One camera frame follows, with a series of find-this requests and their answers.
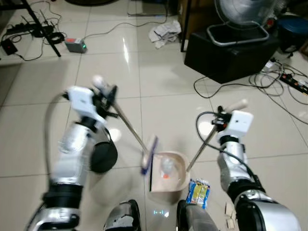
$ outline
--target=power strip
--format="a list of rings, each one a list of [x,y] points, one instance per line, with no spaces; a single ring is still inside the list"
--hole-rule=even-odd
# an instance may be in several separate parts
[[[308,95],[308,87],[294,79],[291,74],[282,74],[279,79],[301,93]]]

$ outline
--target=black tripod leg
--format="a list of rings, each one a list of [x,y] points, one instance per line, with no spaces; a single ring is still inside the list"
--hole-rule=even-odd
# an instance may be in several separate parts
[[[61,54],[59,53],[58,49],[55,47],[54,43],[50,39],[49,35],[46,33],[46,31],[43,28],[43,26],[41,25],[41,23],[39,22],[38,18],[34,14],[33,10],[31,9],[31,7],[28,4],[28,2],[26,0],[21,0],[21,2],[24,4],[25,8],[28,10],[29,14],[33,18],[33,21],[37,24],[38,28],[42,31],[44,37],[47,39],[48,43],[51,45],[54,52],[57,54],[58,57],[61,57]]]

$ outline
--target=crumpled paper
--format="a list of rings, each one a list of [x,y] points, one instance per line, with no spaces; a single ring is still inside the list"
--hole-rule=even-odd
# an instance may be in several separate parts
[[[164,23],[153,27],[149,32],[151,42],[155,43],[157,49],[164,46],[168,41],[174,42],[181,32],[181,26],[177,20],[172,23]]]

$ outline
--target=black speaker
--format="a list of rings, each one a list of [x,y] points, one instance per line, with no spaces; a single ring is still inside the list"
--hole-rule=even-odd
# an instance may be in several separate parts
[[[219,47],[202,30],[189,38],[185,65],[218,83],[226,83],[260,72],[278,46],[278,39],[270,36],[264,42]]]

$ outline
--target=snack package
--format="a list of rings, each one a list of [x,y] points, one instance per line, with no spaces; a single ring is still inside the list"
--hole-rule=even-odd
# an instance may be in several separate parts
[[[189,192],[186,199],[188,204],[197,204],[201,208],[206,209],[207,199],[210,193],[210,185],[206,180],[197,179],[194,181],[191,179],[189,182]]]

